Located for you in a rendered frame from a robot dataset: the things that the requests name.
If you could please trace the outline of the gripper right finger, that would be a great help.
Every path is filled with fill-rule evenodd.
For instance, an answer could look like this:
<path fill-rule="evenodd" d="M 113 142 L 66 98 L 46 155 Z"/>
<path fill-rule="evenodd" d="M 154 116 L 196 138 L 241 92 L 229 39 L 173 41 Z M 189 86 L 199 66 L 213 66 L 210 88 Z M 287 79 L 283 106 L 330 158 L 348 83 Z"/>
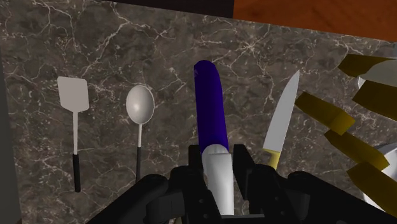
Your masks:
<path fill-rule="evenodd" d="M 308 172 L 287 178 L 256 164 L 243 144 L 233 147 L 233 173 L 249 212 L 265 224 L 397 224 L 397 218 Z"/>

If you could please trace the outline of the blue and white marker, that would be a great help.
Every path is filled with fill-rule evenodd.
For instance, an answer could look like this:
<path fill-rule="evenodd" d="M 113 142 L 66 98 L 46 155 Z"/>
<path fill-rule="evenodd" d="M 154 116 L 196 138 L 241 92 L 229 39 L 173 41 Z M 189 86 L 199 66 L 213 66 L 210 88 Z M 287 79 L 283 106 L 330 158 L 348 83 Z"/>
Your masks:
<path fill-rule="evenodd" d="M 208 60 L 193 68 L 198 143 L 208 189 L 222 215 L 234 214 L 232 156 L 229 152 L 218 70 Z"/>

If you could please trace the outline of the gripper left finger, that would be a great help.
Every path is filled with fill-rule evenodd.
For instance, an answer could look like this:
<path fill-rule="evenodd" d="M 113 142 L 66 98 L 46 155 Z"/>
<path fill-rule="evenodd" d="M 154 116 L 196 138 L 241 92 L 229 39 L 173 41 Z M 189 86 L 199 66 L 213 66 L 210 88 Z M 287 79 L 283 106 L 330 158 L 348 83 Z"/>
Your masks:
<path fill-rule="evenodd" d="M 166 178 L 148 174 L 94 216 L 87 224 L 222 224 L 222 217 L 203 177 L 200 147 L 188 147 L 188 165 Z"/>

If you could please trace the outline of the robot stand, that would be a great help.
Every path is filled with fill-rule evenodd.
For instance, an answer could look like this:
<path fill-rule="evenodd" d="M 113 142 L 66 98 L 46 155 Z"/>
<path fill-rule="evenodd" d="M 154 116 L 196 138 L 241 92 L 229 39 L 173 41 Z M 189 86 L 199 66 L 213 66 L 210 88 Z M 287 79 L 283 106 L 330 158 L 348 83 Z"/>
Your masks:
<path fill-rule="evenodd" d="M 117 3 L 232 18 L 235 0 L 107 0 Z"/>

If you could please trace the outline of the yellow handled knife in holder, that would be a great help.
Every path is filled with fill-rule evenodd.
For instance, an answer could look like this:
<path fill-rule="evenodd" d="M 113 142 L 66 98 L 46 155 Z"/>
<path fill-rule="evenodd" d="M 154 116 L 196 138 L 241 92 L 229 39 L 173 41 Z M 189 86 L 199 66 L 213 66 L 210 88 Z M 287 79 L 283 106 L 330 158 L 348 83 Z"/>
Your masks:
<path fill-rule="evenodd" d="M 385 57 L 374 57 L 368 55 L 347 54 L 338 68 L 346 75 L 358 77 L 367 73 L 374 65 L 391 60 Z"/>
<path fill-rule="evenodd" d="M 389 166 L 389 162 L 380 151 L 348 132 L 339 135 L 329 130 L 324 136 L 330 144 L 358 164 L 368 162 L 380 171 Z"/>
<path fill-rule="evenodd" d="M 368 162 L 347 171 L 352 182 L 386 213 L 397 218 L 397 182 Z"/>
<path fill-rule="evenodd" d="M 343 109 L 307 92 L 296 99 L 295 106 L 339 135 L 355 123 L 355 119 Z"/>
<path fill-rule="evenodd" d="M 362 84 L 352 100 L 397 122 L 397 87 L 368 80 Z"/>

